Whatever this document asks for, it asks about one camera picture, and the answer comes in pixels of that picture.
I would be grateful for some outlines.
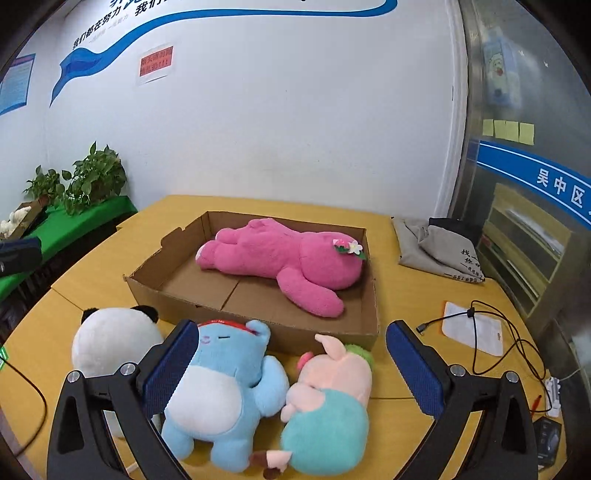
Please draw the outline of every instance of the blue gripper pad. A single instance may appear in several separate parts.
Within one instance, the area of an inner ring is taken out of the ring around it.
[[[386,330],[386,347],[421,411],[437,420],[444,409],[443,387],[415,346],[394,322]]]
[[[181,324],[170,334],[170,336],[175,335],[174,339],[168,345],[161,360],[142,382],[142,403],[148,418],[164,411],[197,351],[199,345],[197,324],[187,322],[179,332],[176,332],[179,327]],[[168,340],[169,338],[157,347],[165,347]]]

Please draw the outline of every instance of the folded gray cloth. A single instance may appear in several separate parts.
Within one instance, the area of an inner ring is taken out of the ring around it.
[[[484,275],[467,238],[427,220],[393,218],[400,243],[400,264],[435,275],[481,283]]]

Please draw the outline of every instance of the pink plush toy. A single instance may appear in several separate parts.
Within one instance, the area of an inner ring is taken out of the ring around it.
[[[371,354],[356,345],[316,335],[326,355],[306,353],[297,383],[287,392],[281,450],[255,452],[251,463],[275,479],[291,465],[306,475],[341,475],[363,458],[369,432]]]
[[[199,249],[195,260],[203,269],[276,278],[297,306],[321,317],[338,317],[345,306],[333,290],[357,281],[362,249],[343,233],[300,233],[265,218],[236,230],[220,230],[215,240]]]

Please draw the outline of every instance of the metal bolt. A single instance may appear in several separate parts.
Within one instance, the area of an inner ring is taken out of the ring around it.
[[[134,364],[125,364],[124,366],[121,367],[121,374],[122,375],[131,375],[133,372],[135,372],[135,365]]]
[[[466,375],[466,369],[461,365],[452,365],[449,370],[452,375],[455,375],[456,377],[463,377]]]
[[[80,378],[80,372],[78,370],[74,370],[73,372],[68,373],[68,382],[74,383]]]
[[[511,383],[517,383],[519,381],[519,375],[517,375],[515,372],[509,371],[505,374],[505,376]]]

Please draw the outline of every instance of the green pom-pom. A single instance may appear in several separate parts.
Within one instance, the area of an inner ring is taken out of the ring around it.
[[[359,355],[369,364],[369,368],[371,369],[371,371],[374,371],[374,358],[372,354],[369,353],[365,348],[361,348],[359,345],[353,345],[349,343],[345,345],[345,350],[354,353],[355,355]]]

